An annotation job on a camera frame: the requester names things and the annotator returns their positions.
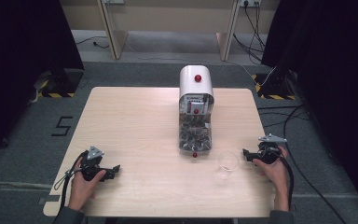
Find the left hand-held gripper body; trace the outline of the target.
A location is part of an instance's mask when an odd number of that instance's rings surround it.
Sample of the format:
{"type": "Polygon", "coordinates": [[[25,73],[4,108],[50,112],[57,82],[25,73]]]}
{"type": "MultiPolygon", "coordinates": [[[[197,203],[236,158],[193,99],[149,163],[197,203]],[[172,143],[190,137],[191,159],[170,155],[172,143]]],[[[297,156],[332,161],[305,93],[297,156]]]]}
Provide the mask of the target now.
{"type": "Polygon", "coordinates": [[[81,154],[80,171],[86,181],[91,181],[102,170],[99,164],[103,155],[104,153],[94,146],[81,154]]]}

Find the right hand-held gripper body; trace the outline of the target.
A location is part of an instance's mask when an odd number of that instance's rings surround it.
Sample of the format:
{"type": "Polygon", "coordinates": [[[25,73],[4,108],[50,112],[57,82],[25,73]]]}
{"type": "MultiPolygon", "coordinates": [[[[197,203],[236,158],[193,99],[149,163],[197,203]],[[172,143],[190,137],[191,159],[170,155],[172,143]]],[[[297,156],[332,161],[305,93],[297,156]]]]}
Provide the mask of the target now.
{"type": "Polygon", "coordinates": [[[272,164],[282,155],[282,151],[279,149],[279,143],[286,143],[287,139],[282,138],[271,133],[266,136],[259,137],[260,141],[258,145],[258,151],[256,157],[266,164],[272,164]]]}

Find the person's right hand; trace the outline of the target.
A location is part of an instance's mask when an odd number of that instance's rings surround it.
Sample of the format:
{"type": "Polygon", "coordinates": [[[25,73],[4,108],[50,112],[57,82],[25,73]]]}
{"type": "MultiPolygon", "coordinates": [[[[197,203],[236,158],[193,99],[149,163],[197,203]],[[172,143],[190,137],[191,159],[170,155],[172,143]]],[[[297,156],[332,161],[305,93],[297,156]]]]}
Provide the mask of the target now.
{"type": "Polygon", "coordinates": [[[277,159],[272,164],[253,159],[253,163],[262,169],[267,178],[273,183],[275,189],[288,189],[286,167],[281,159],[277,159]]]}

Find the person's left hand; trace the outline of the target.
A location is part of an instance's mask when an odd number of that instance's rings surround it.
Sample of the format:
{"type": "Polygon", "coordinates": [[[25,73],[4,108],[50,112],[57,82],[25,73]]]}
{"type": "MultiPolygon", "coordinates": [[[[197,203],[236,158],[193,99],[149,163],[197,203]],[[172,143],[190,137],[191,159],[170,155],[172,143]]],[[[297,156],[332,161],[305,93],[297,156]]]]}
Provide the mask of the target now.
{"type": "Polygon", "coordinates": [[[68,207],[75,211],[81,211],[86,202],[94,197],[95,187],[106,174],[105,170],[101,170],[91,181],[87,181],[80,171],[81,161],[82,159],[76,161],[76,173],[72,180],[71,194],[68,203],[68,207]]]}

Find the clear glass cup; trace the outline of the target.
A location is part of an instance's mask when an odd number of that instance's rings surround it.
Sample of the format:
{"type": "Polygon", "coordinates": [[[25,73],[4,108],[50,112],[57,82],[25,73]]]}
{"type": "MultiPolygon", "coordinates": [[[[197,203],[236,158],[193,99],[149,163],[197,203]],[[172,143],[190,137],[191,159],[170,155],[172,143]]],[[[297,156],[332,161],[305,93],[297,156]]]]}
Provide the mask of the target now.
{"type": "Polygon", "coordinates": [[[234,153],[220,153],[217,156],[216,174],[221,179],[228,179],[240,166],[240,160],[234,153]]]}

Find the stand base with hazard tape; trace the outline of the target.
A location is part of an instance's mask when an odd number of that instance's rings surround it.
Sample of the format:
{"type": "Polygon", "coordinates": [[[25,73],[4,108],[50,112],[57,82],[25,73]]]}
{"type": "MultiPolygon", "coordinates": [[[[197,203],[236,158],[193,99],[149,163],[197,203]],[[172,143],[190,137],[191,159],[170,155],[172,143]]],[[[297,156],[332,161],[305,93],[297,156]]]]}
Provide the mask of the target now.
{"type": "Polygon", "coordinates": [[[296,95],[286,77],[275,78],[273,71],[252,75],[259,98],[273,100],[295,100],[296,95]]]}
{"type": "Polygon", "coordinates": [[[73,98],[84,71],[80,69],[64,69],[61,76],[50,71],[42,73],[34,84],[28,104],[39,98],[73,98]]]}

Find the white candy dispenser with drawer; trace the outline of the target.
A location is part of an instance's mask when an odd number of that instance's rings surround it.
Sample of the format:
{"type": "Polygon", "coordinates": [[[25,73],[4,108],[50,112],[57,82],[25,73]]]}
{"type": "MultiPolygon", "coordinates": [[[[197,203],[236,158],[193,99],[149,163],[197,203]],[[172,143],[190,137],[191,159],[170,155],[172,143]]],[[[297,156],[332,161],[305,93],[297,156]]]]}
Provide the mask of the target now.
{"type": "Polygon", "coordinates": [[[180,72],[179,149],[193,158],[212,149],[213,85],[204,65],[187,65],[180,72]]]}

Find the black curtain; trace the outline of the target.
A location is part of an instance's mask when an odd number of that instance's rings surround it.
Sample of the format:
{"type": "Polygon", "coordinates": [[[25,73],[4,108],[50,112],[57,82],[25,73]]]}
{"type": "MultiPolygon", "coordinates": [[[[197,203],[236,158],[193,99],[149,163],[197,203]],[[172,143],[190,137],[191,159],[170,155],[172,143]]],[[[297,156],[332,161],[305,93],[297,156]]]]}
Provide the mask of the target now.
{"type": "Polygon", "coordinates": [[[358,0],[280,0],[263,64],[293,70],[358,191],[358,0]]]}
{"type": "Polygon", "coordinates": [[[42,73],[82,67],[60,0],[0,0],[0,141],[42,73]]]}

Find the wooden desk leg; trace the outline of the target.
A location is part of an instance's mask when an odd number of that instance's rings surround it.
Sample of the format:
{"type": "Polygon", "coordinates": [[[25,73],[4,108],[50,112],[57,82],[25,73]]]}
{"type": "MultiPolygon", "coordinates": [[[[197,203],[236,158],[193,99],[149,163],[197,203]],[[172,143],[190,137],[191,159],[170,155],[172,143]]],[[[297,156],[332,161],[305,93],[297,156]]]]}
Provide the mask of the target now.
{"type": "Polygon", "coordinates": [[[227,30],[223,33],[216,33],[217,44],[220,51],[220,58],[223,62],[228,59],[233,34],[235,33],[236,22],[240,10],[239,0],[233,0],[227,30]]]}
{"type": "Polygon", "coordinates": [[[125,0],[97,0],[103,18],[112,58],[118,60],[122,54],[128,32],[119,31],[114,22],[113,7],[123,6],[125,0]]]}

